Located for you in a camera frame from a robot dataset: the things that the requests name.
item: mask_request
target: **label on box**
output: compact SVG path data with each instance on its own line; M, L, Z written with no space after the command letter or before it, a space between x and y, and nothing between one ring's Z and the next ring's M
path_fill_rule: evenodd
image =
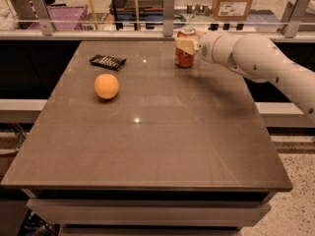
M244 16L247 2L220 2L219 16Z

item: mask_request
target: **table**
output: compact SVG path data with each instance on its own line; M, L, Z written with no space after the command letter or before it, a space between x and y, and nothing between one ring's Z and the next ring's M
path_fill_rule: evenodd
M173 41L82 41L6 174L60 224L254 225L292 185L243 79ZM90 64L126 58L118 72ZM112 100L95 78L117 77Z

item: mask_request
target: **red can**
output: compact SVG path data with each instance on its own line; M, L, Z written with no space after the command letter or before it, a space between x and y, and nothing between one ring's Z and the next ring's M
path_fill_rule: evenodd
M181 29L177 37L191 37L197 35L197 32L193 28L183 28ZM194 64L195 55L190 55L181 49L176 48L175 63L179 67L189 68Z

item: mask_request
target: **white robotic arm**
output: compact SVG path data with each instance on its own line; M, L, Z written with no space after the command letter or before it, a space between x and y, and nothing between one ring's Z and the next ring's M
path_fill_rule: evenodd
M199 55L253 82L270 82L315 123L315 73L288 59L268 38L211 32L200 38Z

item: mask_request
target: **black pole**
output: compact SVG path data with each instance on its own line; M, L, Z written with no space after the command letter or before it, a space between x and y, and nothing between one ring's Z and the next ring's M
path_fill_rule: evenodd
M117 23L118 22L118 16L117 16L117 9L116 9L116 4L115 4L115 0L111 0L111 4L112 4L112 10L114 12L114 18L115 18L115 23L116 23L116 29L119 30L121 29L121 24Z

